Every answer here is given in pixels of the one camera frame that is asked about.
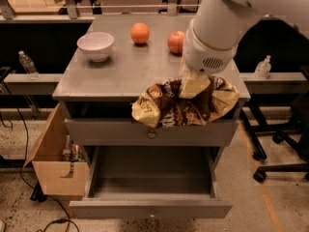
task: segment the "drawer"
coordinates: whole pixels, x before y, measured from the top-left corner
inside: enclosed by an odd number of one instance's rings
[[[206,147],[97,147],[75,218],[224,218]]]
[[[152,129],[131,119],[67,119],[72,139],[80,145],[229,146],[237,120],[220,119],[203,127]]]

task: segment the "white bowl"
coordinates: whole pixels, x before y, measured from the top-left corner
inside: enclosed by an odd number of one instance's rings
[[[107,33],[89,33],[77,41],[78,48],[94,62],[104,61],[111,54],[114,37]]]

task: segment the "clear water bottle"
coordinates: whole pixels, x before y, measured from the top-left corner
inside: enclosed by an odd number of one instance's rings
[[[40,74],[37,71],[35,64],[33,63],[32,59],[24,53],[24,51],[19,51],[19,62],[25,71],[29,74],[31,80],[38,80]]]
[[[257,66],[257,68],[254,71],[254,76],[259,79],[267,79],[268,74],[271,69],[271,64],[270,64],[270,55],[267,56],[267,58],[260,62]]]

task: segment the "gray tabletop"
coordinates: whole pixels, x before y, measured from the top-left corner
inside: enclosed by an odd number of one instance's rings
[[[132,101],[154,83],[178,76],[182,56],[169,51],[167,38],[173,31],[185,32],[191,18],[192,15],[166,14],[96,16],[88,32],[113,35],[112,55],[94,63],[77,49],[53,98],[58,101]],[[150,28],[151,35],[145,45],[136,45],[130,37],[130,28],[136,22],[144,22]],[[234,84],[241,99],[250,98],[233,61],[217,75]]]

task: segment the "orange line on floor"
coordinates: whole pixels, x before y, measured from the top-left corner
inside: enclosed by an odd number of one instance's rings
[[[244,141],[245,145],[252,145],[252,142],[250,141],[248,136],[245,135],[246,131],[245,131],[245,128],[243,127],[242,124],[239,125],[239,133],[240,133],[241,138]],[[256,161],[252,158],[253,151],[252,151],[252,149],[250,149],[249,151],[246,151],[246,152],[247,152],[248,157],[250,158],[252,169],[255,172],[256,169],[258,168],[258,165],[257,165]],[[275,231],[276,232],[282,232],[280,222],[278,220],[277,214],[275,213],[275,211],[273,209],[267,188],[264,184],[259,184],[259,185],[260,185],[260,191],[261,191],[262,197],[264,198],[264,201],[265,201],[266,206],[267,206],[267,211],[270,215],[271,222],[275,227]]]

